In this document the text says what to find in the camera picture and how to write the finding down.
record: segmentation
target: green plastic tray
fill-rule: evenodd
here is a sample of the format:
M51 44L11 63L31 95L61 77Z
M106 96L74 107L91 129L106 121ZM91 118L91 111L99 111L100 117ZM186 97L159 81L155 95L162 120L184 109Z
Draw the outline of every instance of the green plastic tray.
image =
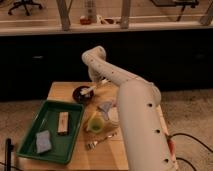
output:
M69 112L69 134L58 135L59 112ZM76 138L81 125L84 106L81 104L46 100L37 113L30 129L20 144L20 157L67 164L72 157ZM36 133L49 130L52 149L37 154Z

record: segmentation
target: cable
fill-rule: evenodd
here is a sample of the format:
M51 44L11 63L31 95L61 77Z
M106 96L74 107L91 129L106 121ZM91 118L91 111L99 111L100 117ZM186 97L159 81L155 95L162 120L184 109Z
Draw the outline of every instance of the cable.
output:
M178 135L187 136L187 137L190 137L190 138L196 140L196 141L199 142L201 145L203 145L206 149L208 149L211 153L213 153L213 150L212 150L210 147L208 147L206 144L204 144L202 141L200 141L199 139L195 138L195 137L192 136L192 135L189 135L189 134L186 134L186 133L175 133L175 134L173 134L173 135L169 135L168 138L171 139L171 138L173 138L173 137L175 137L175 136L178 136Z
M182 161L186 162L188 165L191 166L191 168L193 169L193 171L197 171L197 169L193 166L193 164L190 163L188 160L186 160L186 159L184 159L184 158L182 158L182 157L176 157L176 159L177 159L177 160L182 160Z
M24 170L19 169L18 167L15 167L15 166L10 166L10 167L11 167L12 169L16 169L16 170L18 170L18 171L24 171Z

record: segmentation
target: black cabinet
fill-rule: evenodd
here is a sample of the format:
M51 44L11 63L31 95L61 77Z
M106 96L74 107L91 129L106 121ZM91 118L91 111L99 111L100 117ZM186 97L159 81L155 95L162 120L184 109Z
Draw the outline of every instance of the black cabinet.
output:
M81 55L97 45L161 90L213 87L212 38L213 29L0 37L0 100L46 98L53 81L89 81Z

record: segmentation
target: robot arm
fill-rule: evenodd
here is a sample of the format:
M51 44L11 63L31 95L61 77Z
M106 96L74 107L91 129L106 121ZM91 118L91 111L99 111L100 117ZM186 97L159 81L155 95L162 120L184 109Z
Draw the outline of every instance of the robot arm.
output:
M107 78L119 87L117 109L131 171L174 171L175 167L156 107L160 91L138 75L105 61L106 52L97 46L83 53L93 81Z

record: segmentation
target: sponge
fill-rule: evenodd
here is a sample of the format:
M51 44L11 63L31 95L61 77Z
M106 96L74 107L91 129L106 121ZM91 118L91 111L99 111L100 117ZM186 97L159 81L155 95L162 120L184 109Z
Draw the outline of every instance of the sponge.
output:
M50 132L48 130L36 134L36 147L38 154L49 151L52 148Z

